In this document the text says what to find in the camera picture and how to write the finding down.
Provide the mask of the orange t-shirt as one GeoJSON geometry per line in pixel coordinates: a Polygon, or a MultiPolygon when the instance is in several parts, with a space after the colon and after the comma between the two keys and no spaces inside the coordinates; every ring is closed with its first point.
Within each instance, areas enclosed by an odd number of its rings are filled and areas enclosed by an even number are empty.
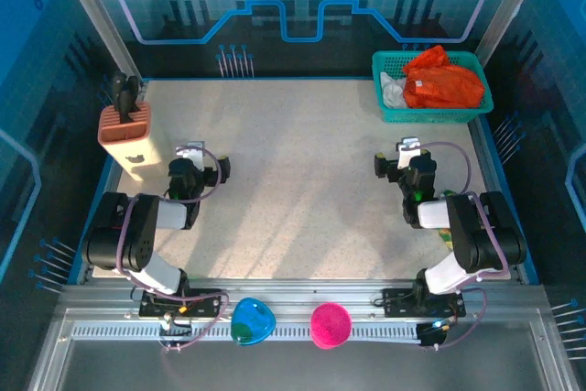
{"type": "Polygon", "coordinates": [[[403,97],[409,108],[478,108],[485,93],[473,71],[450,62],[442,46],[423,51],[403,67],[403,97]]]}

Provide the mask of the beige knife block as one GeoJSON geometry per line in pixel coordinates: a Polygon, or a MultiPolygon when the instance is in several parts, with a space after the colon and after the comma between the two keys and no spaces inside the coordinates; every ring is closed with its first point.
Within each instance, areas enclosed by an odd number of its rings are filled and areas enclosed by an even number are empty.
{"type": "Polygon", "coordinates": [[[154,119],[149,103],[139,103],[130,122],[121,123],[113,105],[100,115],[97,139],[106,152],[134,180],[160,177],[165,171],[167,139],[154,119]]]}

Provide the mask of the yellow green patterned object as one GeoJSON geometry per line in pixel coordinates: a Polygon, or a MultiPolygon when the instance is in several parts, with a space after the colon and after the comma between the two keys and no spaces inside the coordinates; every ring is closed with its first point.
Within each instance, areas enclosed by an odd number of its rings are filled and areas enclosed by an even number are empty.
{"type": "MultiPolygon", "coordinates": [[[[442,192],[442,197],[446,198],[448,196],[451,195],[455,195],[456,192],[453,190],[445,190],[442,192]]],[[[441,228],[438,229],[438,234],[439,237],[442,239],[442,241],[444,242],[444,244],[450,249],[453,249],[453,241],[452,241],[452,235],[451,235],[451,231],[450,228],[441,228]]]]}

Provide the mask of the white t-shirt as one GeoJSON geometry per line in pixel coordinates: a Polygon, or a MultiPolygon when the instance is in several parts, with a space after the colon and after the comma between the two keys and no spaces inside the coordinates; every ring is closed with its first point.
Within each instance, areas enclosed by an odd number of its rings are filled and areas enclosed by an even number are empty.
{"type": "Polygon", "coordinates": [[[384,71],[380,73],[383,103],[386,107],[392,109],[407,108],[407,102],[404,98],[406,82],[406,78],[394,79],[384,71]]]}

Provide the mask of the teal plastic basket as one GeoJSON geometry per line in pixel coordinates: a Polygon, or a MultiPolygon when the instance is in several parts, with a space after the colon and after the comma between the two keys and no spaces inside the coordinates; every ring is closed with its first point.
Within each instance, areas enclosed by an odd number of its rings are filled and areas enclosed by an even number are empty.
{"type": "Polygon", "coordinates": [[[372,56],[374,91],[381,111],[382,119],[391,124],[467,124],[481,114],[489,114],[494,109],[494,102],[483,67],[477,57],[467,51],[448,50],[449,61],[457,66],[475,73],[482,81],[485,92],[477,108],[473,109],[438,109],[438,108],[391,108],[385,105],[380,74],[387,73],[393,79],[405,76],[403,67],[422,51],[381,50],[372,56]]]}

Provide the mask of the blue plastic bowl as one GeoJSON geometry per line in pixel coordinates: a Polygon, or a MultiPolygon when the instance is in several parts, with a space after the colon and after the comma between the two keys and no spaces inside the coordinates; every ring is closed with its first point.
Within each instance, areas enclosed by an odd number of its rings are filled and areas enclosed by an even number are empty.
{"type": "Polygon", "coordinates": [[[231,319],[231,336],[241,346],[263,342],[274,331],[276,318],[262,301],[244,298],[236,305],[231,319]]]}

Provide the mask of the black left connector box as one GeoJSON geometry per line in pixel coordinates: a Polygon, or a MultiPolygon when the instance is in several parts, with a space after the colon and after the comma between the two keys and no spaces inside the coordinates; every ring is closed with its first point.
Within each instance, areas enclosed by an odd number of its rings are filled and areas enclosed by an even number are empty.
{"type": "Polygon", "coordinates": [[[193,328],[189,324],[177,324],[172,318],[163,320],[159,327],[159,344],[165,352],[180,351],[193,335],[193,328]]]}

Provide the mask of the black connector box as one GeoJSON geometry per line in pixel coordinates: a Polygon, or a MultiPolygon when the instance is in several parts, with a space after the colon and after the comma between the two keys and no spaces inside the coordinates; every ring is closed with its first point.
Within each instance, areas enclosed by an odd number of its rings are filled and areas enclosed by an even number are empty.
{"type": "Polygon", "coordinates": [[[163,320],[159,327],[159,344],[165,352],[180,351],[193,335],[193,328],[189,324],[177,324],[172,318],[163,320]]]}
{"type": "Polygon", "coordinates": [[[419,346],[427,348],[442,345],[447,339],[449,329],[450,325],[442,321],[418,323],[416,334],[419,346]]]}

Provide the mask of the black right connector box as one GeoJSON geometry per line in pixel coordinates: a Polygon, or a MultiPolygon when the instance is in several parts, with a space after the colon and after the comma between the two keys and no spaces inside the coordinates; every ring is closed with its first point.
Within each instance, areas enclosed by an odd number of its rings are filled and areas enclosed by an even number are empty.
{"type": "Polygon", "coordinates": [[[427,348],[442,345],[447,339],[449,329],[450,325],[442,321],[418,323],[416,334],[419,346],[427,348]]]}

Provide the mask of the pink plastic bowl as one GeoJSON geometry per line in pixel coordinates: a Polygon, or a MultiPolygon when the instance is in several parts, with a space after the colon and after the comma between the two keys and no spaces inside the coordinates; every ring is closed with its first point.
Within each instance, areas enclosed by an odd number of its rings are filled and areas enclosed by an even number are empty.
{"type": "Polygon", "coordinates": [[[337,348],[348,341],[353,321],[342,305],[328,302],[319,305],[310,319],[310,336],[321,349],[337,348]]]}

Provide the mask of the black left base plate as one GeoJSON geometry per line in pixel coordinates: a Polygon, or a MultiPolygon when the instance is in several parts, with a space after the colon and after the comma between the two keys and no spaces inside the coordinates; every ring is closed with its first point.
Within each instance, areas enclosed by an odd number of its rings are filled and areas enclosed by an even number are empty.
{"type": "Polygon", "coordinates": [[[215,296],[198,301],[164,299],[143,292],[139,300],[140,318],[163,318],[166,313],[181,318],[214,318],[220,311],[222,298],[215,296]]]}

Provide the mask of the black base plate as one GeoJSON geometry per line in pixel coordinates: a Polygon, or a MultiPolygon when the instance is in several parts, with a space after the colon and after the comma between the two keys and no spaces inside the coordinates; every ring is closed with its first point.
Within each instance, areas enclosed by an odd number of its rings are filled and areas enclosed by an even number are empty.
{"type": "Polygon", "coordinates": [[[408,288],[385,288],[373,305],[384,310],[386,318],[438,319],[466,316],[462,295],[434,295],[408,288]]]}
{"type": "Polygon", "coordinates": [[[164,299],[143,292],[139,300],[140,318],[163,318],[166,313],[181,318],[214,318],[220,311],[222,298],[215,296],[198,301],[164,299]]]}

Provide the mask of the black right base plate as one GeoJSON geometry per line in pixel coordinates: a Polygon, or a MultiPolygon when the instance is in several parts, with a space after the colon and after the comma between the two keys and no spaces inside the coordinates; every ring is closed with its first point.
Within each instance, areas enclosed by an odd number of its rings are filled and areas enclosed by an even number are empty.
{"type": "Polygon", "coordinates": [[[462,295],[434,295],[408,288],[385,288],[373,305],[384,310],[386,318],[438,319],[466,316],[462,295]]]}

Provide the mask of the aluminium frame post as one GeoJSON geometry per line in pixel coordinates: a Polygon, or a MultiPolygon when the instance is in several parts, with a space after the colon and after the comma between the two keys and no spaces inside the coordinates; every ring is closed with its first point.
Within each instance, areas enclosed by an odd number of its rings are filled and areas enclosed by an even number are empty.
{"type": "Polygon", "coordinates": [[[478,60],[485,67],[500,44],[506,30],[517,16],[525,0],[502,0],[483,34],[475,51],[478,60]]]}
{"type": "Polygon", "coordinates": [[[141,81],[142,76],[102,0],[79,1],[119,70],[141,81]]]}

